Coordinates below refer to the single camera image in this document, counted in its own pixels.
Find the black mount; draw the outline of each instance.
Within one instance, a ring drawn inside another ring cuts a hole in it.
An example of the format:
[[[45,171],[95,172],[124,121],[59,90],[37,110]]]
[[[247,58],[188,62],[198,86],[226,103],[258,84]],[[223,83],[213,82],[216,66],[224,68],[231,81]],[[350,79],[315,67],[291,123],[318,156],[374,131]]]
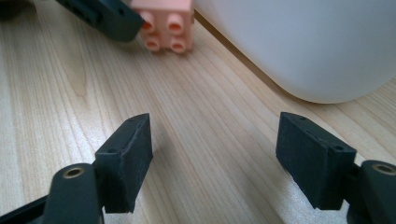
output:
[[[144,20],[120,0],[56,0],[91,27],[117,41],[130,41]]]
[[[95,158],[58,171],[48,196],[0,217],[0,224],[104,223],[103,206],[132,213],[153,158],[149,114],[125,120]]]
[[[282,112],[276,156],[314,208],[339,210],[348,223],[396,223],[396,166],[354,163],[356,149],[311,120]]]

